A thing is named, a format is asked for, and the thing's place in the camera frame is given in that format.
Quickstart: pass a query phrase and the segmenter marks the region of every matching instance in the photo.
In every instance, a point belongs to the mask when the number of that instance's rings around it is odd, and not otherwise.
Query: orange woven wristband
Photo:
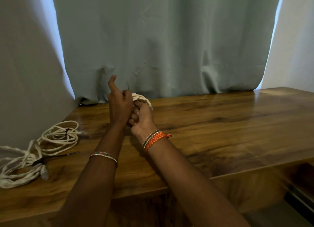
[[[157,142],[159,139],[163,138],[163,137],[171,137],[171,134],[167,134],[165,135],[163,132],[159,132],[159,133],[156,133],[151,139],[150,141],[146,144],[145,146],[145,152],[147,152],[147,150],[149,149],[149,147],[151,145],[153,145],[155,142]]]

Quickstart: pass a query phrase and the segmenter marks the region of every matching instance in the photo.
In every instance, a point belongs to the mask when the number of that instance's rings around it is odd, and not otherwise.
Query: left hand
[[[124,127],[132,114],[133,98],[129,90],[118,90],[115,80],[116,75],[113,75],[108,81],[111,90],[108,94],[110,124],[121,124]]]

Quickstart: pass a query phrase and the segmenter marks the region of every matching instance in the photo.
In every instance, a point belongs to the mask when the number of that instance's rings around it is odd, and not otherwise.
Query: hand
[[[108,94],[110,124],[121,124],[125,126],[132,114],[133,98],[129,90],[124,90],[122,93],[115,85],[116,75],[113,75],[108,86],[111,93]]]
[[[139,142],[143,144],[146,138],[155,130],[154,117],[148,104],[140,101],[134,102],[133,114],[129,120],[132,133],[137,137]]]

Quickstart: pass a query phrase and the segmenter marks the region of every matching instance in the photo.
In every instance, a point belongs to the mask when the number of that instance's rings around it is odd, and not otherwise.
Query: coiled white rope
[[[63,128],[60,124],[63,123],[75,123],[75,128]],[[0,166],[2,172],[0,174],[0,187],[2,188],[13,188],[19,185],[25,185],[30,181],[36,179],[41,175],[42,179],[48,179],[48,171],[43,163],[38,163],[32,167],[29,171],[21,174],[11,174],[13,171],[32,166],[32,164],[41,159],[43,156],[54,156],[63,151],[69,150],[74,147],[78,142],[78,134],[86,134],[86,132],[80,132],[77,130],[79,127],[76,121],[64,121],[53,125],[51,128],[47,129],[41,137],[37,140],[31,140],[27,151],[18,148],[13,148],[9,146],[0,146],[0,149],[11,150],[17,153],[23,154],[23,156],[18,158],[1,158],[2,161],[8,161],[5,165]],[[50,143],[59,144],[60,146],[53,149],[41,149],[40,144],[42,141],[47,141]],[[38,156],[32,153],[34,148],[37,150]]]
[[[147,98],[145,98],[143,95],[138,95],[136,93],[132,93],[132,98],[133,98],[133,101],[139,100],[139,101],[142,101],[142,102],[148,104],[150,109],[153,110],[153,107],[152,107],[150,101]]]

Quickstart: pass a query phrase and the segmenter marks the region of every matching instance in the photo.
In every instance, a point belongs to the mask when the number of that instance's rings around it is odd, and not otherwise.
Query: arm
[[[157,130],[147,104],[136,102],[129,123],[132,133],[143,144]],[[210,179],[194,167],[167,139],[161,138],[149,149],[154,161],[184,212],[195,227],[250,226]]]
[[[108,82],[110,125],[95,151],[111,154],[118,159],[123,130],[131,116],[132,94],[123,94],[114,84],[115,76]],[[116,163],[105,157],[93,156],[71,190],[65,204],[54,218],[53,226],[105,226],[112,198]]]

